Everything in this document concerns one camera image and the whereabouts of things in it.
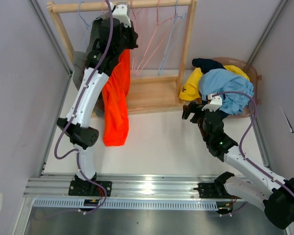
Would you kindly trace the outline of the yellow shorts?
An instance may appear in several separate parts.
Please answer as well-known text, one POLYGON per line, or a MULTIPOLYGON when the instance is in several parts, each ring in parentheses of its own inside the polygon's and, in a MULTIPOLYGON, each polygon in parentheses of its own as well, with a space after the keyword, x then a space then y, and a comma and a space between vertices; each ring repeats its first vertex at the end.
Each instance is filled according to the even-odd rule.
MULTIPOLYGON (((236 75, 240 75, 240 76, 244 77, 248 81, 250 80, 248 75, 237 66, 225 65, 223 67, 226 70, 228 70, 236 75)), ((181 100, 193 101, 198 98, 201 98, 201 94, 199 93, 199 89, 198 89, 198 83, 199 83, 202 76, 203 76, 203 72, 201 71, 201 68, 195 68, 194 71, 189 76, 186 83, 182 86, 182 88, 180 90, 179 98, 181 100)))

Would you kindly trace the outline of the light blue shorts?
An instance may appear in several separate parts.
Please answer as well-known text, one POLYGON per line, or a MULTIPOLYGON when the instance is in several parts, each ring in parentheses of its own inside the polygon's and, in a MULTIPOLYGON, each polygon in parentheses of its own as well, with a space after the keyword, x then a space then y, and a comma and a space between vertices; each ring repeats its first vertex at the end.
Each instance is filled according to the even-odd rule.
POLYGON ((240 115, 254 95, 253 84, 241 75, 226 69, 213 69, 205 73, 198 82, 202 100, 210 94, 221 93, 220 110, 229 115, 240 115))

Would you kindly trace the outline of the pink hanger of orange shorts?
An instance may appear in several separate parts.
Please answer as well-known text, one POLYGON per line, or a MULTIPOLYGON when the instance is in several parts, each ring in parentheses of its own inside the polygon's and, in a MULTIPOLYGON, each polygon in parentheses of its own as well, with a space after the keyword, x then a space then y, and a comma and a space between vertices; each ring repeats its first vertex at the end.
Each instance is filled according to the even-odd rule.
POLYGON ((106 6, 106 0, 103 0, 102 1, 102 4, 101 4, 101 12, 102 12, 102 15, 105 18, 107 18, 107 15, 108 15, 109 10, 104 10, 104 6, 106 6))

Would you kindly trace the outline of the blue hanger of grey shorts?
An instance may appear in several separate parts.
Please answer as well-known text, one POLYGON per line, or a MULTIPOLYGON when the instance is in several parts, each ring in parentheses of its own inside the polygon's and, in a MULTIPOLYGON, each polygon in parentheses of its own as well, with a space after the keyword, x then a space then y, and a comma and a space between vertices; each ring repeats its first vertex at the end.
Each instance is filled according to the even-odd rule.
POLYGON ((81 4, 84 3, 85 1, 80 1, 79 4, 78 4, 78 15, 80 17, 80 19, 83 21, 85 27, 86 27, 86 33, 83 37, 83 41, 82 41, 82 50, 84 52, 86 52, 87 50, 87 43, 90 39, 90 33, 91 33, 91 26, 92 26, 92 23, 88 23, 85 18, 82 16, 81 14, 81 11, 80 11, 80 7, 81 7, 81 4))

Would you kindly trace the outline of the blue wire hanger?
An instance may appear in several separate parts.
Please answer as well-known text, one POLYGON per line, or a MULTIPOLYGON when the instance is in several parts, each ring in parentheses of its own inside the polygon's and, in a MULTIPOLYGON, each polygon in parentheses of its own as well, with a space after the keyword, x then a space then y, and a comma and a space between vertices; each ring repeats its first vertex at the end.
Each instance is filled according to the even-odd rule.
POLYGON ((164 52, 164 56, 162 58, 162 61, 160 63, 159 69, 158 69, 158 76, 162 75, 163 70, 164 70, 164 66, 169 58, 169 55, 171 53, 171 50, 173 48, 174 45, 174 38, 173 38, 173 32, 175 30, 175 25, 178 21, 179 18, 183 19, 184 17, 179 15, 177 12, 177 5, 179 3, 179 0, 175 1, 175 6, 174 6, 174 17, 173 17, 173 22, 172 22, 172 27, 169 33, 169 37, 168 37, 168 41, 167 41, 167 45, 165 48, 165 52, 164 52))

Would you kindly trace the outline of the navy blue shorts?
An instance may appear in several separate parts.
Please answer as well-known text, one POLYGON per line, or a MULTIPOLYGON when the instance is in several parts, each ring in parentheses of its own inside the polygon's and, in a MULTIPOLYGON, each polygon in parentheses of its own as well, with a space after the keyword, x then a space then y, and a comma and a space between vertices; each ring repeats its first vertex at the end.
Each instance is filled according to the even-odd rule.
POLYGON ((192 66, 195 68, 200 68, 203 74, 208 73, 210 70, 214 69, 225 69, 225 67, 218 61, 213 59, 196 58, 192 60, 192 66))

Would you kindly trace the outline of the grey shorts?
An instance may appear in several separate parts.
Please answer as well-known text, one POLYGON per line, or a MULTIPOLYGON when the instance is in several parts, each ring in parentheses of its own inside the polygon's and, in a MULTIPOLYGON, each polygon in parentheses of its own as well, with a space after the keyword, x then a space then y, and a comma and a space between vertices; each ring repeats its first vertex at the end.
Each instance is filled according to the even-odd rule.
MULTIPOLYGON (((82 42, 81 51, 74 51, 73 53, 73 82, 77 90, 79 90, 83 77, 84 70, 86 69, 86 60, 88 53, 92 50, 93 44, 96 39, 99 38, 99 25, 102 20, 107 19, 108 16, 106 14, 100 15, 95 18, 90 27, 88 28, 82 42)), ((93 111, 95 112, 97 117, 103 118, 105 113, 104 101, 102 96, 102 90, 104 85, 99 86, 99 96, 96 100, 96 104, 94 106, 93 111)))

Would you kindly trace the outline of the orange shorts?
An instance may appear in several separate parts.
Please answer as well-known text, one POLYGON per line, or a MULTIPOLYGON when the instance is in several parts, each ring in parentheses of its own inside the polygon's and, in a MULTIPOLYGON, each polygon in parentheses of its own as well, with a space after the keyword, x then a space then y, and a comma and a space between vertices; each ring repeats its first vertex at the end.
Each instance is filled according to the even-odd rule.
POLYGON ((104 102, 105 146, 122 146, 125 144, 128 131, 128 95, 131 80, 130 50, 125 50, 119 57, 119 63, 113 69, 108 82, 102 90, 104 102))

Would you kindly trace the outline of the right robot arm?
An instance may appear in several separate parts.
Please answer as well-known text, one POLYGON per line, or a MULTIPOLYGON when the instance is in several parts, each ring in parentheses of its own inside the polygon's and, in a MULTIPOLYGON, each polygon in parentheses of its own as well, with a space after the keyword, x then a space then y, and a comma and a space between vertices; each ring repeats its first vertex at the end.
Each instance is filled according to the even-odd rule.
POLYGON ((245 153, 239 144, 224 131, 218 111, 205 109, 191 102, 183 106, 182 119, 190 118, 198 125, 210 154, 242 173, 243 181, 231 172, 215 179, 214 192, 218 197, 237 196, 256 206, 277 228, 286 229, 294 223, 294 178, 285 179, 245 153))

